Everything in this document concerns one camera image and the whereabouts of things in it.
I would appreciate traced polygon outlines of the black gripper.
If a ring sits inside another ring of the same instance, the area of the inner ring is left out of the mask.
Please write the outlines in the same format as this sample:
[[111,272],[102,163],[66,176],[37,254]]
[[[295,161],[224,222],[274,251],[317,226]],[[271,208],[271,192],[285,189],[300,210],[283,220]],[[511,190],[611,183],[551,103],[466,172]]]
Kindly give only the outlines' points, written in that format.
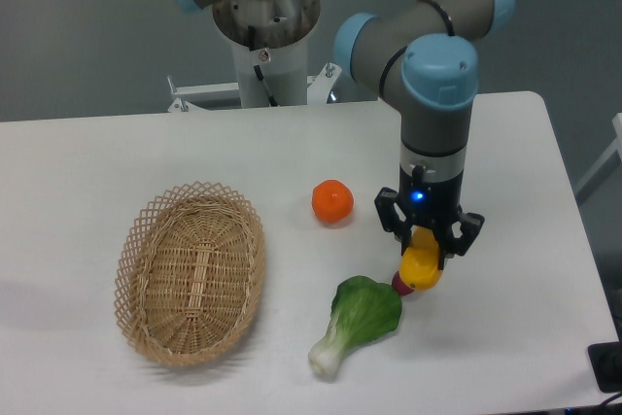
[[459,210],[464,173],[443,182],[419,182],[399,170],[398,191],[382,188],[374,205],[386,232],[394,235],[403,255],[410,245],[413,226],[430,230],[439,246],[437,267],[445,268],[447,259],[463,257],[479,235],[485,217]]

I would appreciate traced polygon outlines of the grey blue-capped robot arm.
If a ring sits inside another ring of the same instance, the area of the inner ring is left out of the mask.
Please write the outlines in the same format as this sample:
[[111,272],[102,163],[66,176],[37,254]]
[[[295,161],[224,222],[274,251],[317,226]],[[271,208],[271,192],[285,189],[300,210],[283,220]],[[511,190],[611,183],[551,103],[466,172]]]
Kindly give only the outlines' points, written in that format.
[[[319,0],[176,1],[188,11],[212,11],[236,55],[243,106],[306,102],[306,62],[297,52],[318,22]],[[375,198],[381,224],[402,246],[414,228],[429,229],[437,268],[465,254],[484,223],[460,204],[478,91],[473,43],[504,27],[514,10],[515,0],[415,0],[391,20],[349,17],[334,38],[341,71],[401,117],[399,187]]]

